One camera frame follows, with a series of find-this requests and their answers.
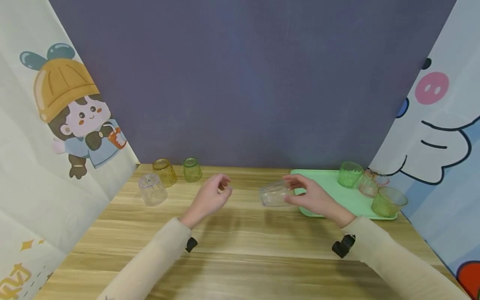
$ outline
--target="plastic tray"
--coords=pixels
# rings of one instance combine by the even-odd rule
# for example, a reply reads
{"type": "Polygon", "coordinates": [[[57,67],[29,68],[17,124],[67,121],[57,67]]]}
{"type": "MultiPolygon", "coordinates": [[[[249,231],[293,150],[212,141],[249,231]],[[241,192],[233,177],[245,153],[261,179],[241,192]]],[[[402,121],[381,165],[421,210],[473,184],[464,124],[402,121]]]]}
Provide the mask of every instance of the plastic tray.
{"type": "MultiPolygon", "coordinates": [[[[395,220],[393,217],[385,218],[372,211],[373,198],[364,196],[358,189],[348,189],[337,182],[338,170],[292,170],[291,174],[301,174],[305,177],[315,180],[327,193],[329,193],[338,203],[351,211],[356,216],[364,216],[372,220],[395,220]]],[[[296,189],[295,194],[305,192],[304,189],[296,189]]],[[[316,215],[309,210],[300,207],[302,214],[311,217],[323,217],[316,215]]]]}

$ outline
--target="pink elephant nose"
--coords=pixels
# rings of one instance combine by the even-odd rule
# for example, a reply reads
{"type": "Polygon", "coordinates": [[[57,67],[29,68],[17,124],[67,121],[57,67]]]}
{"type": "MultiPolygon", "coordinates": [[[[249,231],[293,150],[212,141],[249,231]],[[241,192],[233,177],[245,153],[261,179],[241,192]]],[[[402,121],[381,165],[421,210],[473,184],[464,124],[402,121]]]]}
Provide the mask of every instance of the pink elephant nose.
{"type": "Polygon", "coordinates": [[[415,88],[415,98],[420,104],[430,105],[440,101],[447,93],[448,76],[442,72],[432,72],[423,76],[415,88]]]}

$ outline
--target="hand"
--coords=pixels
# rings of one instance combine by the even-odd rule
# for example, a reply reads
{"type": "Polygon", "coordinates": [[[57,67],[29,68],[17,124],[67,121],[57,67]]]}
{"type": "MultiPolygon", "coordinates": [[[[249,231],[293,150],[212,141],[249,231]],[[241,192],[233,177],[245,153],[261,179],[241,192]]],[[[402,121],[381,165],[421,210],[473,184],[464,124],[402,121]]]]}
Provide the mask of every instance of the hand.
{"type": "Polygon", "coordinates": [[[179,218],[180,222],[193,229],[203,218],[220,210],[232,195],[229,182],[230,178],[225,174],[216,174],[207,179],[190,207],[179,218]]]}
{"type": "Polygon", "coordinates": [[[55,154],[65,153],[65,142],[54,137],[52,142],[52,149],[55,154]]]}
{"type": "Polygon", "coordinates": [[[118,143],[120,146],[123,146],[123,145],[125,145],[126,142],[127,142],[127,141],[125,141],[125,140],[122,138],[121,134],[120,134],[120,133],[117,133],[117,143],[118,143]]]}
{"type": "Polygon", "coordinates": [[[70,178],[73,178],[75,176],[77,179],[80,179],[86,174],[87,174],[87,168],[85,168],[85,166],[72,166],[72,168],[70,169],[69,175],[70,175],[70,178]]]}
{"type": "Polygon", "coordinates": [[[285,196],[285,202],[304,207],[317,215],[323,215],[343,228],[354,219],[346,208],[338,204],[317,182],[300,174],[285,175],[283,179],[293,189],[304,188],[307,191],[297,196],[285,196]]]}

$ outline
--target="wood grain tabletop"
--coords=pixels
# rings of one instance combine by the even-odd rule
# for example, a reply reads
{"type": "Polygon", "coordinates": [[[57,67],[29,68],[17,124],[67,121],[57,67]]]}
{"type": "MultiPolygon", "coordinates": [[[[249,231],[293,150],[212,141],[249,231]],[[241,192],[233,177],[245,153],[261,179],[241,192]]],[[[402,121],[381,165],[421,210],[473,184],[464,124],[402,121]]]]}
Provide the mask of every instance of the wood grain tabletop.
{"type": "MultiPolygon", "coordinates": [[[[198,246],[182,255],[147,299],[397,299],[367,265],[332,252],[342,237],[332,222],[305,217],[293,206],[262,207],[258,189],[290,170],[203,167],[204,177],[187,183],[181,166],[174,169],[179,180],[168,188],[168,199],[145,207],[138,180],[152,167],[140,165],[35,299],[95,299],[215,173],[231,177],[230,200],[194,229],[198,246]]],[[[456,283],[405,217],[376,223],[456,283]]]]}

